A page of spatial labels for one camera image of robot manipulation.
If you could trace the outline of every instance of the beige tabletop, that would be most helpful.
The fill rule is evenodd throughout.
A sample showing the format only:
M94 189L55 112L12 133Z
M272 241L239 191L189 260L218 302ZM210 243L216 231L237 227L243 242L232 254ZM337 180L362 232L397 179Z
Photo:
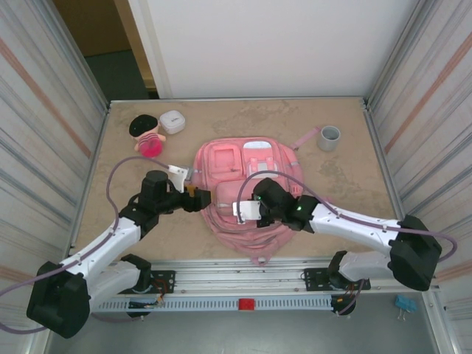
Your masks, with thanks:
M199 147L212 139L269 136L290 145L316 126L335 125L341 131L335 151L325 153L318 149L315 137L296 153L306 184L320 195L331 197L338 207L379 218L394 217L358 99L113 103L80 225L77 250L101 234L113 220L105 198L105 184L118 161L136 156L135 141L128 134L131 120L140 114L159 117L172 109L185 116L187 126L180 133L167 136L159 160L177 165L192 165ZM130 161L118 169L111 184L111 197L119 209L139 192L146 172L155 168L151 162ZM276 256L330 256L342 249L366 248L340 237L300 232ZM223 246L200 214L183 211L162 216L159 225L127 253L150 261L245 257Z

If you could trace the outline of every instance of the gray plastic cup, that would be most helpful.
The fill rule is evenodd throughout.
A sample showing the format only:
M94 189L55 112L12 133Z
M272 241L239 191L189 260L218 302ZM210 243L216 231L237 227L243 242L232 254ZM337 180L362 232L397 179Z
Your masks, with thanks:
M318 148L323 151L333 151L338 145L339 138L341 137L341 131L337 127L328 125L323 127L318 138Z

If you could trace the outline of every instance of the white box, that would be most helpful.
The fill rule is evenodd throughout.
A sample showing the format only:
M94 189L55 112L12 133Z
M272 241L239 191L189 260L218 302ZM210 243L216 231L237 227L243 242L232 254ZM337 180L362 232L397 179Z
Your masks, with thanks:
M185 118L179 111L168 111L159 117L159 121L167 134L175 134L185 128Z

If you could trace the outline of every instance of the pink backpack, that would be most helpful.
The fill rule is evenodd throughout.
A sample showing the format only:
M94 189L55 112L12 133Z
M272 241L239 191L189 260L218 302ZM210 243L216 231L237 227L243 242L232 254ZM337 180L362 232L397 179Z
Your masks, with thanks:
M193 167L192 183L212 191L213 202L201 213L222 244L247 254L253 263L262 266L295 235L281 223L260 229L256 221L239 224L232 208L241 184L254 172L281 171L302 181L302 168L289 147L269 138L217 139L200 148ZM295 196L303 192L285 177L264 173L246 185L241 200L249 200L254 186L265 177L274 179Z

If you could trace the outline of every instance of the plush toy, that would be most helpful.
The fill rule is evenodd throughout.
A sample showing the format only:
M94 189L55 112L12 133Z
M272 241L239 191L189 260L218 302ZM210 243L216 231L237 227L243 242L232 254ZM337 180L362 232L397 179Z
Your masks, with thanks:
M130 135L137 140L135 151L144 157L156 157L162 152L165 136L159 134L159 121L153 116L141 114L130 124Z

